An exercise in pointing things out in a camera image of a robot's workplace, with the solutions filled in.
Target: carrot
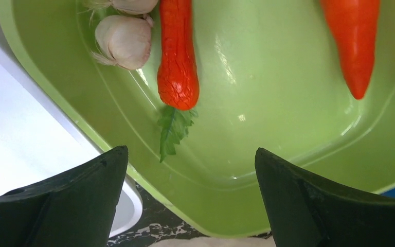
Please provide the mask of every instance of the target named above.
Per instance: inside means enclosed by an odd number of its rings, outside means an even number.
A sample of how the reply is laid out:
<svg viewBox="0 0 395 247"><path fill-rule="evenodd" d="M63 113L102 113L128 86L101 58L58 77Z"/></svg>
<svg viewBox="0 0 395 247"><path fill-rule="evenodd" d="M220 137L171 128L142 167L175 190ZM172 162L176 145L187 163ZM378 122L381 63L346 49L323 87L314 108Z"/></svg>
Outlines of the carrot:
<svg viewBox="0 0 395 247"><path fill-rule="evenodd" d="M161 0L161 65L158 93L171 107L186 111L199 98L199 81L193 47L192 0Z"/></svg>
<svg viewBox="0 0 395 247"><path fill-rule="evenodd" d="M370 84L375 60L380 0L320 0L337 43L340 66L355 99Z"/></svg>

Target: black marble surface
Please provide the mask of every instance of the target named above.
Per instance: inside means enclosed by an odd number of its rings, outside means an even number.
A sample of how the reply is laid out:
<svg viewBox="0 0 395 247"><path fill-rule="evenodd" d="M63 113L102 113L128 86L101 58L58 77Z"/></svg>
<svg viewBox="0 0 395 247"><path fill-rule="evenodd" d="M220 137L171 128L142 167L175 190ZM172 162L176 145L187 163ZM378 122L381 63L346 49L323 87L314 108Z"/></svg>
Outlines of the black marble surface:
<svg viewBox="0 0 395 247"><path fill-rule="evenodd" d="M108 247L148 247L165 239L205 236L159 203L141 186L137 185L137 190L143 200L141 219L128 231L110 238ZM268 238L271 235L268 232L255 237Z"/></svg>

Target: garlic bulb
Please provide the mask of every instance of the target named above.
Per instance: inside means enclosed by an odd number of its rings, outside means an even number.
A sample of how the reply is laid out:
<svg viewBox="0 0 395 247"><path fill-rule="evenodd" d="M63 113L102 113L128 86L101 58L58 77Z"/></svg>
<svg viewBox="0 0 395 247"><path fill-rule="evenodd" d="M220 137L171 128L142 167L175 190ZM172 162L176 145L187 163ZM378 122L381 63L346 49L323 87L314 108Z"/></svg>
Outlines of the garlic bulb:
<svg viewBox="0 0 395 247"><path fill-rule="evenodd" d="M158 0L91 0L87 7L96 10L113 6L124 13L138 15L151 12L157 3Z"/></svg>
<svg viewBox="0 0 395 247"><path fill-rule="evenodd" d="M143 20L122 15L107 16L95 30L102 54L93 52L93 57L105 65L126 69L143 67L151 53L151 22L150 17Z"/></svg>

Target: leaf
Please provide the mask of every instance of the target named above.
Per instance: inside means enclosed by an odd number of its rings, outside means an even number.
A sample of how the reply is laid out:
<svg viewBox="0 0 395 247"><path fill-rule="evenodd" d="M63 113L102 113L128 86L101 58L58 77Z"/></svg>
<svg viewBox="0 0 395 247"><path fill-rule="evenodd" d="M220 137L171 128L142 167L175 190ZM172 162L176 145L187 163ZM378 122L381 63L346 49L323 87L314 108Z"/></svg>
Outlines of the leaf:
<svg viewBox="0 0 395 247"><path fill-rule="evenodd" d="M194 124L192 118L198 117L195 109L190 111L180 111L173 107L164 108L157 125L161 126L160 138L160 160L162 163L168 155L175 155L175 145L179 145L184 137L188 136L188 127Z"/></svg>

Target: green plastic basin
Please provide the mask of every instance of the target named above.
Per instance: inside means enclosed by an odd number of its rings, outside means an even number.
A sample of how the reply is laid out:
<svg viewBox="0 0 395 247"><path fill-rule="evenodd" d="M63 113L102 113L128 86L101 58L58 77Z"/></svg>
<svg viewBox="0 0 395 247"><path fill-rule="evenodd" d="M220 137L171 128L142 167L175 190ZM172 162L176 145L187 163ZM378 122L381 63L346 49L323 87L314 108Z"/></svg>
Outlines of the green plastic basin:
<svg viewBox="0 0 395 247"><path fill-rule="evenodd" d="M241 237L270 228L258 147L365 191L395 186L395 1L382 0L362 101L344 83L318 2L194 1L199 118L162 164L156 9L150 61L131 72L89 54L97 23L113 10L89 25L75 0L0 0L0 22L26 71L98 146L128 146L136 182L203 233Z"/></svg>

